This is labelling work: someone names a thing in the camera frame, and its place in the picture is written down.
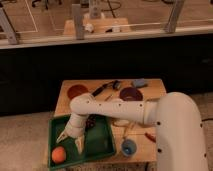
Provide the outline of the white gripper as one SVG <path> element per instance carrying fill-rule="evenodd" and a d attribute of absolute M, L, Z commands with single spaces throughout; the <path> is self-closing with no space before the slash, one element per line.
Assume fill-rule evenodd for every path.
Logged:
<path fill-rule="evenodd" d="M 65 132 L 62 132 L 56 140 L 56 143 L 60 143 L 65 140 L 68 136 L 71 138 L 77 138 L 75 140 L 75 145 L 77 147 L 78 153 L 81 154 L 83 151 L 83 134 L 85 132 L 85 128 L 74 127 L 70 123 L 65 126 Z"/>

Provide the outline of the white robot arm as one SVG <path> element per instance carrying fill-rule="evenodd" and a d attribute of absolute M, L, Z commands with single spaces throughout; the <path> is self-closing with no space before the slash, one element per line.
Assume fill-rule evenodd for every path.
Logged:
<path fill-rule="evenodd" d="M 156 128 L 157 171 L 208 171 L 205 136 L 193 99 L 170 92 L 157 101 L 98 101 L 84 93 L 70 102 L 71 116 L 57 138 L 78 138 L 90 114 L 129 120 Z"/>

